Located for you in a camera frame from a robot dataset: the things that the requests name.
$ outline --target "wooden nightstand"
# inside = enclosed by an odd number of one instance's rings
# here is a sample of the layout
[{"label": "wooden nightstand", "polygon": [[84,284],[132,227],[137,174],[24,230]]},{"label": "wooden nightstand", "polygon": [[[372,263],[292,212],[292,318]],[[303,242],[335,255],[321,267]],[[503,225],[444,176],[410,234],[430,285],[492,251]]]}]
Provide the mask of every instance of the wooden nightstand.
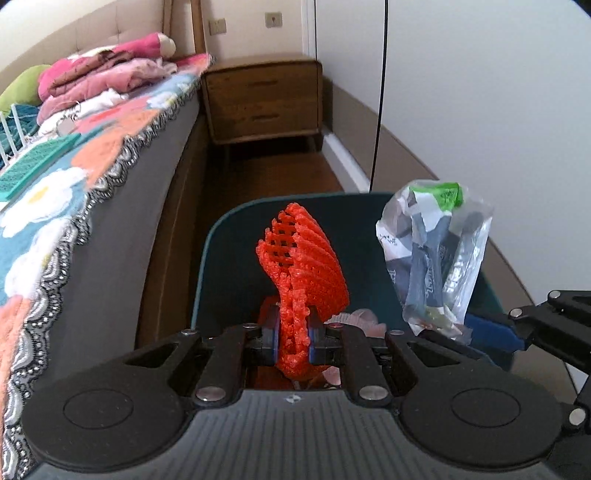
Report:
[{"label": "wooden nightstand", "polygon": [[220,61],[203,77],[203,97],[217,145],[315,135],[322,128],[322,65],[297,54]]}]

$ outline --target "wooden floor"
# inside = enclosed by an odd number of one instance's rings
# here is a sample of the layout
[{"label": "wooden floor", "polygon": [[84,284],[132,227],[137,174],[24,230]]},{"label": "wooden floor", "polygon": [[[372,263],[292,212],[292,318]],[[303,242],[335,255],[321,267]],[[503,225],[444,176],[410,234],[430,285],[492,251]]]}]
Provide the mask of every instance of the wooden floor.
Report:
[{"label": "wooden floor", "polygon": [[[233,145],[227,168],[223,159],[223,149],[213,147],[195,220],[194,252],[202,251],[216,220],[242,203],[265,197],[342,191],[322,154],[312,151],[305,138]],[[191,291],[197,286],[199,262],[200,254],[193,257],[191,265]]]}]

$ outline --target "green pillow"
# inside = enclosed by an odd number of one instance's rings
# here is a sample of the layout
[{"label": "green pillow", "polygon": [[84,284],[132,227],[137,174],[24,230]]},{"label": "green pillow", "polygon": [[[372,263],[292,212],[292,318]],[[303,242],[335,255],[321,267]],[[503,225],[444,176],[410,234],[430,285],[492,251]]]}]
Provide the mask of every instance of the green pillow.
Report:
[{"label": "green pillow", "polygon": [[22,72],[0,95],[0,111],[8,113],[13,103],[41,105],[39,75],[51,65],[35,65]]}]

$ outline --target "drawer handle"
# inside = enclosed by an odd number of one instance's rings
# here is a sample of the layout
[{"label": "drawer handle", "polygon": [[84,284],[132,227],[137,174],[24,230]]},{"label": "drawer handle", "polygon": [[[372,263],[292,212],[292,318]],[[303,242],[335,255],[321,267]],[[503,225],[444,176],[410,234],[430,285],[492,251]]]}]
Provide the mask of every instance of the drawer handle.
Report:
[{"label": "drawer handle", "polygon": [[265,120],[274,120],[275,118],[279,118],[278,113],[272,113],[270,115],[255,115],[251,117],[251,120],[254,122],[264,122]]},{"label": "drawer handle", "polygon": [[248,84],[249,87],[270,87],[271,85],[277,85],[277,80],[261,80]]}]

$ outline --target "teal storage bin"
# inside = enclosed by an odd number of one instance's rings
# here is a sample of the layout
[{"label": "teal storage bin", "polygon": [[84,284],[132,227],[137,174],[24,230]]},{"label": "teal storage bin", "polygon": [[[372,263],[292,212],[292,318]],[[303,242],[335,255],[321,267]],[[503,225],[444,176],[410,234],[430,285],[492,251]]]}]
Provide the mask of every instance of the teal storage bin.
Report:
[{"label": "teal storage bin", "polygon": [[[346,311],[371,309],[388,329],[410,331],[375,235],[390,198],[392,193],[310,194],[255,200],[229,211],[212,227],[203,248],[192,328],[212,337],[257,320],[262,302],[277,289],[259,265],[255,247],[279,211],[297,202],[318,221],[339,259],[350,295]],[[482,275],[470,306],[502,311]],[[482,350],[503,368],[510,366],[511,354]]]}]

